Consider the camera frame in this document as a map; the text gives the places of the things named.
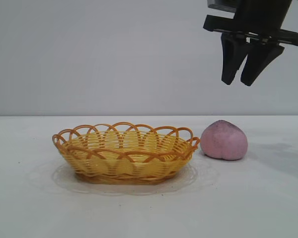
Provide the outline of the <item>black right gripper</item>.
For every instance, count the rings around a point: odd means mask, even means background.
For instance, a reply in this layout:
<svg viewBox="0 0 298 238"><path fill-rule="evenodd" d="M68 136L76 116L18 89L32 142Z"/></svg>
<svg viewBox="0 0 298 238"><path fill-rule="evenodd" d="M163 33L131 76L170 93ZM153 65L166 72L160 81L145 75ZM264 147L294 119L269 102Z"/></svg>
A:
<svg viewBox="0 0 298 238"><path fill-rule="evenodd" d="M231 85L247 56L240 81L251 86L260 73L285 49L280 45L255 45L250 51L246 38L237 38L236 35L264 43L298 46L298 32L282 29L291 3L290 0L208 1L209 8L234 13L233 18L207 15L203 25L208 31L222 33L222 82Z"/></svg>

